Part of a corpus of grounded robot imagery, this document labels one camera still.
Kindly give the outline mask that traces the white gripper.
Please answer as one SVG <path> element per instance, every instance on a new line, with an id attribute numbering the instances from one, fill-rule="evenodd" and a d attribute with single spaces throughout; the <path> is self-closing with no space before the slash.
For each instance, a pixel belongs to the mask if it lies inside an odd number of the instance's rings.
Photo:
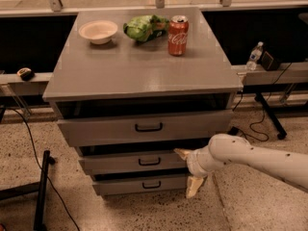
<path id="1" fill-rule="evenodd" d="M 215 159 L 207 146 L 196 149 L 175 148 L 174 152 L 184 161 L 187 160 L 189 176 L 187 180 L 186 198 L 192 198 L 196 195 L 202 186 L 204 179 L 210 172 L 221 169 L 224 163 Z"/>

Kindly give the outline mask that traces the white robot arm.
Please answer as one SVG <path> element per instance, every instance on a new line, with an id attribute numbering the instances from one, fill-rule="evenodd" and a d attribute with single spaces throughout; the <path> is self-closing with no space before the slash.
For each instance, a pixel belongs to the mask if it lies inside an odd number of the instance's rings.
<path id="1" fill-rule="evenodd" d="M 229 164 L 252 167 L 275 179 L 308 192 L 308 155 L 252 145 L 248 140 L 217 134 L 196 150 L 175 148 L 189 173 L 186 198 L 196 195 L 208 175 Z"/>

